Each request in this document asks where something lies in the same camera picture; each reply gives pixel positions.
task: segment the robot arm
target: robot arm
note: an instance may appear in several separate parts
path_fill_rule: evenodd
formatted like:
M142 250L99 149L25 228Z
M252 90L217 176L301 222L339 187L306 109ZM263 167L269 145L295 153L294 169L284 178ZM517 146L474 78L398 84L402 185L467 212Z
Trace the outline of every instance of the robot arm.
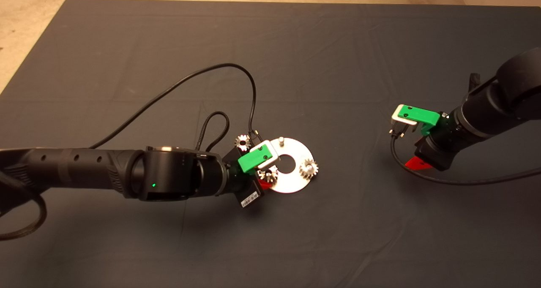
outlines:
M423 125L415 155L444 171L462 149L541 119L541 48L513 57L484 84L477 76L472 74L465 101L449 114L400 105L392 137L403 136L409 125Z
M4 178L21 182L33 194L52 187L99 188L115 190L125 198L170 201L234 193L246 207L263 192L257 176L242 171L238 163L242 155L238 148L223 159L174 147L146 151L31 148L0 151L0 168ZM31 199L8 184L0 182L2 214Z

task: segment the silver washer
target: silver washer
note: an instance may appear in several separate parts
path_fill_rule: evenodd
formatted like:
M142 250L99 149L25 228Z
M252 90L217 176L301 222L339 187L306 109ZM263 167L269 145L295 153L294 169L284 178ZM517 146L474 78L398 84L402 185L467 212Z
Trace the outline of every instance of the silver washer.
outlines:
M302 190L309 182L310 179L306 179L301 176L299 172L300 166L307 160L313 160L310 150L303 145L300 141L292 138L283 138L282 145L280 145L280 138L272 140L270 143L273 145L278 156L289 155L295 161L295 169L291 173L282 173L278 170L278 179L276 184L270 187L278 193L294 193Z

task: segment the red tag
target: red tag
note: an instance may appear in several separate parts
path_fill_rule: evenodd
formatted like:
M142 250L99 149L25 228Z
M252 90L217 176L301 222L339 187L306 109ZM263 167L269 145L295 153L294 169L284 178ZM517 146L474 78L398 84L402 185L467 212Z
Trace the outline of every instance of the red tag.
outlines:
M263 190L266 190L266 189L269 189L272 187L272 184L270 182L265 182L265 180L261 180L259 179L259 186L261 186L261 188Z
M420 169L428 169L432 167L431 165L424 162L423 159L420 159L417 156L414 156L412 157L412 159L409 159L407 163L405 164L405 166L414 171L418 171Z

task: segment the black cable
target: black cable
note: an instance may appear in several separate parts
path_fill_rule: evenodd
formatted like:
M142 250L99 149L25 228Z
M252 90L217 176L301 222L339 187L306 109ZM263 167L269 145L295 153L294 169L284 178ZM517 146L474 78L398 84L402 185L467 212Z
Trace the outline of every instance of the black cable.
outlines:
M158 100L162 99L167 94L169 94L172 90L174 90L178 86L180 86L180 84L183 84L184 82L187 82L188 80L190 80L191 78L193 78L193 77L195 77L197 75L200 75L200 74L203 74L203 73L206 73L206 72L209 72L209 71L213 71L214 69L223 68L223 67L233 67L233 68L239 69L243 73L245 73L246 76L248 76L248 78L250 79L251 90L252 90L252 98L251 98L250 117L249 117L249 120L248 120L248 131L249 131L250 134L256 134L257 137L259 138L259 140L263 141L261 136L259 136L259 133L257 133L257 131L255 131L255 130L253 130L253 128L251 126L251 122L253 121L253 118L254 118L255 99L256 99L254 78L251 76L250 72L247 69L245 69L244 67L242 67L241 65L238 65L238 64L235 64L235 63L221 63L221 64L213 65L213 66L201 69L199 71L193 72L193 73L187 75L186 77L182 78L181 80L176 82L174 85L172 85L170 88L168 88L167 90L164 90L161 94L159 94L158 96L155 96L153 99L151 99L145 105L143 105L143 107L141 107L138 111L136 111L135 114L133 114L128 120L124 121L124 123L121 124L118 128L116 128L116 130L112 131L112 133L110 133L109 135L107 135L105 138L98 141L97 143L93 144L89 148L97 148L97 147L100 147L103 144L105 144L107 141L110 141L112 138L114 138L114 136L116 136L117 134L122 132L122 130L124 130L124 128L126 128L137 117L139 117L139 115L141 115L144 111L146 111L149 107L151 107Z
M489 178L489 179L481 179L481 180L446 180L446 179L439 179L431 176L426 176L421 173L418 173L408 167L406 167L402 161L400 161L400 158L398 158L398 155L396 154L396 149L394 147L394 142L396 141L396 136L393 136L391 138L391 154L393 155L394 161L400 165L401 168L406 170L406 172L413 174L414 176L417 176L419 178L428 180L429 182L436 182L438 184L445 184L445 185L455 185L455 186L480 186L480 185L491 185L491 184L499 184L500 182L510 182L512 180L516 179L522 179L526 177L531 177L535 175L541 174L541 167L530 169L528 171L519 172L515 174L510 174L507 176L501 176L496 178Z
M39 216L35 221L33 221L31 224L17 231L9 232L7 234L0 234L0 241L16 239L16 238L27 236L31 234L32 232L34 232L35 230L37 230L39 227L41 227L41 225L43 225L43 223L45 222L45 219L47 218L47 206L42 196L39 194L34 194L30 192L29 190L26 189L25 184L23 184L19 180L16 180L16 179L13 179L12 177L7 176L6 174L2 172L0 172L0 183L12 188L16 192L24 194L24 196L27 197L29 200L33 200L35 203L37 203L39 207Z
M220 142L227 134L227 132L230 130L230 119L229 117L226 115L226 113L222 112L222 111L215 111L213 113L211 113L210 115L208 115L207 119L205 119L205 122L203 122L203 126L201 127L201 133L199 134L199 140L197 140L197 144L195 145L195 149L197 151L199 151L201 149L201 143L203 143L203 138L205 137L205 132L207 130L207 125L208 125L208 122L210 121L210 119L216 115L221 115L224 117L224 119L226 119L226 126L224 127L224 130L222 131L222 133L218 136L218 138L216 138L216 140L214 140L213 142L211 142L207 149L205 150L205 152L210 152L210 150L218 144L218 142Z

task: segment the cable connector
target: cable connector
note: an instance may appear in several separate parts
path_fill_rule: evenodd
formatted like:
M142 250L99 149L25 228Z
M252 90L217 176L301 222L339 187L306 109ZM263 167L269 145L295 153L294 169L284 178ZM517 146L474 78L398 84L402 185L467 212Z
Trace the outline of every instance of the cable connector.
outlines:
M403 122L395 121L393 124L393 128L389 130L389 134L392 138L404 137L404 134L406 134L407 128L409 128L409 126L410 125Z

